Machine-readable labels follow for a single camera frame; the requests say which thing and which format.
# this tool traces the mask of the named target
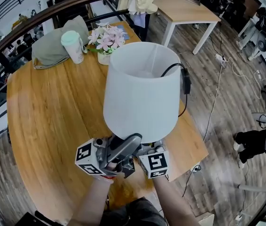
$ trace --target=wrist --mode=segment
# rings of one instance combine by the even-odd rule
[[[113,184],[114,177],[94,176],[94,183]]]

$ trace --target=flower pot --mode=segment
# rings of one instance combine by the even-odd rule
[[[110,55],[111,54],[106,55],[106,54],[97,53],[97,60],[102,65],[109,65],[109,63],[110,63]]]

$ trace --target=white desk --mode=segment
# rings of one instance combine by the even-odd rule
[[[194,55],[202,47],[218,21],[220,21],[220,18],[203,4],[198,6],[187,0],[154,0],[154,4],[158,6],[159,12],[168,21],[161,43],[164,46],[169,44],[172,32],[178,24],[210,24],[196,45],[193,51]]]

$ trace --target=sneaker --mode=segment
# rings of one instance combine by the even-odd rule
[[[245,150],[245,147],[243,144],[238,144],[236,141],[233,143],[233,149],[237,152],[241,152]]]
[[[243,169],[244,167],[245,167],[245,163],[242,163],[242,161],[239,159],[238,160],[238,167],[240,168],[240,169]]]
[[[238,46],[239,50],[242,50],[243,48],[240,46],[240,42],[239,41],[235,41],[236,45]]]
[[[199,29],[199,24],[193,24],[194,29]]]

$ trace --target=white cup with lid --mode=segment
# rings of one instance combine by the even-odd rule
[[[61,44],[66,49],[75,64],[80,64],[84,60],[83,53],[87,53],[80,34],[74,30],[67,31],[61,37]]]

